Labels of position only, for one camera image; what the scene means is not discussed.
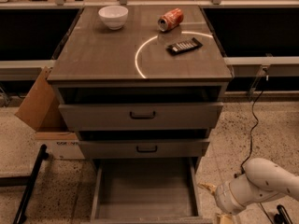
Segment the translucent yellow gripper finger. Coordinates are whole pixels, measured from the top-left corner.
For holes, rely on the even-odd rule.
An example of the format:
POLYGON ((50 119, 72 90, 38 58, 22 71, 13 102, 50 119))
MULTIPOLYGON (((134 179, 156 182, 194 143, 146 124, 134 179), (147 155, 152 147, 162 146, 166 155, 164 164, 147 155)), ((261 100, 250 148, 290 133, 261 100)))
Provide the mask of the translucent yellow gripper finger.
POLYGON ((215 185, 209 183, 199 183, 198 187, 207 190, 211 195, 215 195, 217 188, 215 185))

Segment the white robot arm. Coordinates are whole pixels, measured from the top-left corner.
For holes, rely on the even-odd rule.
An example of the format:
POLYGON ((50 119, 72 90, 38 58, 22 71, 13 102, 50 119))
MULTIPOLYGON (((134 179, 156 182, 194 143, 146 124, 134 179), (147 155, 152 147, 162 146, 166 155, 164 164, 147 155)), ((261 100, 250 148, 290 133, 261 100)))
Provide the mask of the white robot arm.
POLYGON ((198 186, 211 193, 223 213, 234 216, 253 203, 272 202, 284 196, 299 201, 299 176, 263 158, 248 161, 244 173, 235 179, 218 186, 208 183, 198 186))

